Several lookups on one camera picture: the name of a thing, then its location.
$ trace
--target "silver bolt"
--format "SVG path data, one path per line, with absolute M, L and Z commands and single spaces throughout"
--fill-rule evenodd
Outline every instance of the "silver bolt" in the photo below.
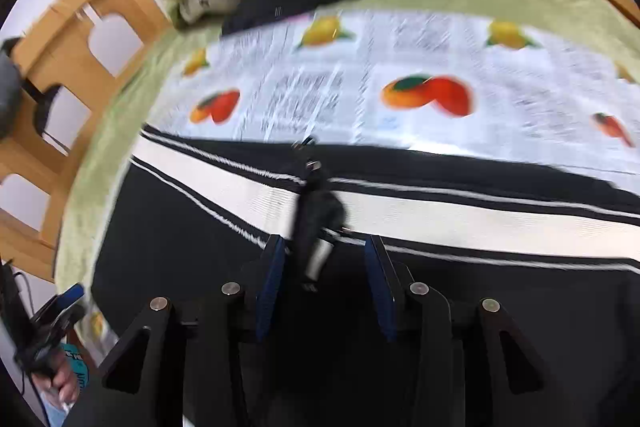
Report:
M 240 291 L 240 285 L 237 282 L 226 282 L 222 285 L 222 293 L 225 295 L 235 295 Z
M 490 313 L 495 313 L 500 309 L 500 302 L 495 299 L 485 299 L 482 301 L 482 308 Z
M 429 287 L 424 282 L 412 282 L 409 289 L 415 295 L 427 295 L 429 293 Z
M 160 310 L 164 310 L 167 304 L 168 304 L 168 301 L 164 297 L 156 297 L 150 302 L 149 307 L 153 311 L 159 312 Z

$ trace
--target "yellow lemon print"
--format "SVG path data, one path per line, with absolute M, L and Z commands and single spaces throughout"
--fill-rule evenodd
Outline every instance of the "yellow lemon print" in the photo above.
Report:
M 191 76 L 196 73 L 200 68 L 206 68 L 209 66 L 207 62 L 207 50 L 206 48 L 200 48 L 193 52 L 193 55 L 189 58 L 189 62 L 184 67 L 182 74 L 184 76 Z
M 89 324 L 91 324 L 91 330 L 94 334 L 94 338 L 101 339 L 102 338 L 102 329 L 104 328 L 104 318 L 100 312 L 92 313 L 89 318 Z
M 512 22 L 493 21 L 489 25 L 489 40 L 487 46 L 501 44 L 512 50 L 521 50 L 527 46 L 539 48 L 540 45 L 524 35 L 520 27 Z
M 635 80 L 635 78 L 631 75 L 631 73 L 629 73 L 629 71 L 620 63 L 616 62 L 616 68 L 617 68 L 617 75 L 618 78 L 622 78 L 623 80 L 626 80 L 629 84 L 637 84 L 638 82 Z
M 354 34 L 345 31 L 340 27 L 340 18 L 335 15 L 318 17 L 315 19 L 305 34 L 302 35 L 302 41 L 298 45 L 302 46 L 324 46 L 330 44 L 336 39 L 353 39 Z

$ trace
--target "person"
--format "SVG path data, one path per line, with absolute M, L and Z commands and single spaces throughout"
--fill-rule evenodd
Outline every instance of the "person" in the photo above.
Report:
M 50 427 L 61 427 L 70 406 L 80 396 L 80 386 L 64 350 L 55 354 L 54 367 L 58 371 L 53 380 L 37 373 L 31 375 L 31 380 L 40 394 Z

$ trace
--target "wooden headboard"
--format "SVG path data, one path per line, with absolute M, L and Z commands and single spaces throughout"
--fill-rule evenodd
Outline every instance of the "wooden headboard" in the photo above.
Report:
M 640 10 L 632 0 L 610 0 L 640 26 Z M 84 14 L 89 5 L 100 17 L 123 16 L 144 47 L 116 76 L 92 55 L 88 37 L 94 22 Z M 68 156 L 46 143 L 33 127 L 34 102 L 23 95 L 17 123 L 0 142 L 0 180 L 17 173 L 50 194 L 40 231 L 0 210 L 0 254 L 43 279 L 52 280 L 54 248 L 71 185 L 97 122 L 120 86 L 135 72 L 143 55 L 169 22 L 154 0 L 58 0 L 15 47 L 13 60 L 22 75 L 40 90 L 62 84 L 91 110 Z

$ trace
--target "human hand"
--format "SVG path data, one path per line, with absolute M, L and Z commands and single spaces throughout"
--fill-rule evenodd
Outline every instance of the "human hand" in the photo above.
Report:
M 71 364 L 62 349 L 59 349 L 54 355 L 53 366 L 58 368 L 53 382 L 37 373 L 33 373 L 31 378 L 36 388 L 43 392 L 47 401 L 53 407 L 63 410 L 63 403 L 74 403 L 78 399 L 80 387 L 76 374 L 71 369 Z

